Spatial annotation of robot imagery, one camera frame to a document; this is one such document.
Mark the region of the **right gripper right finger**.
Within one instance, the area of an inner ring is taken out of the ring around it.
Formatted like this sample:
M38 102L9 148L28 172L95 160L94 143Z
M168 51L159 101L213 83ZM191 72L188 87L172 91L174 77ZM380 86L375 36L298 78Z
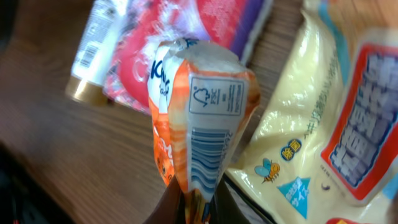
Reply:
M240 211L224 179L221 179L211 201L209 224L250 224Z

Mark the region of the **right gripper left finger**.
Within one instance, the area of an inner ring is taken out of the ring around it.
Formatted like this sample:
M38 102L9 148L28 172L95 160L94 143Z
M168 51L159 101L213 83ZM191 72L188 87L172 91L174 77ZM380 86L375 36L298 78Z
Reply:
M185 202L176 177L170 181L156 208L144 224L186 224Z

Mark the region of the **orange cream snack bag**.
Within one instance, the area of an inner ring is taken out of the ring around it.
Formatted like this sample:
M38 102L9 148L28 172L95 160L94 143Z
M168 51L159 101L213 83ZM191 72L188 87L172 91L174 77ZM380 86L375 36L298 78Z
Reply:
M397 0L304 1L302 15L226 175L276 223L396 223Z

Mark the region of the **orange white sticker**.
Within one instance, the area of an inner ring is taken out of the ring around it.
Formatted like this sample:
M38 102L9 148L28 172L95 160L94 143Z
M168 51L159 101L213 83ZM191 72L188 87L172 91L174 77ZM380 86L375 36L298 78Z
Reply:
M160 43L147 83L155 163L176 179L185 221L205 223L216 188L260 103L254 72L214 42Z

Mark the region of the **white tube gold cap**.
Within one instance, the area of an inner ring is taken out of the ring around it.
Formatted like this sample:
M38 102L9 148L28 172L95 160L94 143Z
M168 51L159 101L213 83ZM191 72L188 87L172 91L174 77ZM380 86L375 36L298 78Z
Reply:
M65 89L71 99L91 105L107 103L106 74L130 4L130 0L94 1Z

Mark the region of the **red purple tissue pack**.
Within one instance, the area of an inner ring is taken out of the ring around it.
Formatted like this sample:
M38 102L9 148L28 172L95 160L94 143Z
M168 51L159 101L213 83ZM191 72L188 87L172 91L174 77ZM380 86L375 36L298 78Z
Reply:
M149 113L147 81L163 41L210 40L247 64L272 0L135 0L127 5L122 34L106 75L104 94Z

